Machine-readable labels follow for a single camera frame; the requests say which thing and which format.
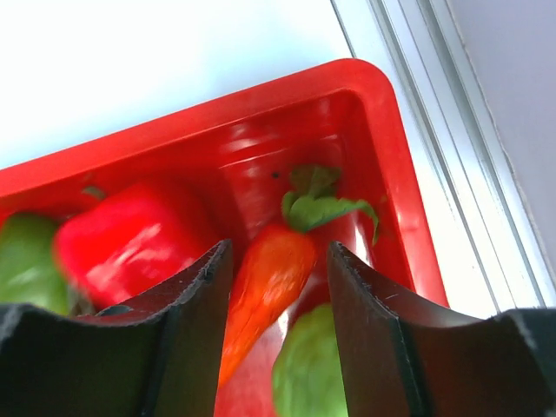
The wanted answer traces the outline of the orange toy carrot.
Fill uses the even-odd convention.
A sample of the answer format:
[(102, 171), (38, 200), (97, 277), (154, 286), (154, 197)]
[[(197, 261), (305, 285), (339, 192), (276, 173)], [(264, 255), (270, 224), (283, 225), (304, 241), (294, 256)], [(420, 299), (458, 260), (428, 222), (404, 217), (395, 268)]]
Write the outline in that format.
[(279, 217), (249, 243), (232, 285), (218, 384), (225, 385), (260, 336), (301, 295), (320, 250), (311, 232), (360, 211), (373, 228), (379, 217), (363, 199), (340, 197), (341, 168), (302, 164), (288, 175)]

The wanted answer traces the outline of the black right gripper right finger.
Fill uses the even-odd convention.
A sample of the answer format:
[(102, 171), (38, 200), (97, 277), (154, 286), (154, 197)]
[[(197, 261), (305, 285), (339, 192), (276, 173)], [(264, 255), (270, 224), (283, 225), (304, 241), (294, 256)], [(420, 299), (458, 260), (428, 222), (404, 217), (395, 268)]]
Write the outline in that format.
[(555, 312), (482, 320), (328, 248), (328, 286), (352, 416), (552, 416)]

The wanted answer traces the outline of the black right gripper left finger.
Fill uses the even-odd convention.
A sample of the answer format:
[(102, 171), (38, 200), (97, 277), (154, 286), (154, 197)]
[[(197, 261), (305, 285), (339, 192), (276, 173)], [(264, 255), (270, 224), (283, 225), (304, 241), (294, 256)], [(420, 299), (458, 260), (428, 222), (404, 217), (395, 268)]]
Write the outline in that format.
[(96, 315), (2, 305), (2, 415), (210, 416), (233, 266), (224, 240)]

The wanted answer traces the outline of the red toy bell pepper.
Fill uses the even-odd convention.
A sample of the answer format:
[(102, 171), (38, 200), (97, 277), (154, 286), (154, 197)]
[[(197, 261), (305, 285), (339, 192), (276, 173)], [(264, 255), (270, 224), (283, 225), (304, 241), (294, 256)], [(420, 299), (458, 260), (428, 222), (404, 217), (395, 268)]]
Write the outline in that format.
[(69, 280), (104, 309), (188, 268), (219, 239), (189, 188), (155, 179), (70, 218), (56, 232), (54, 250)]

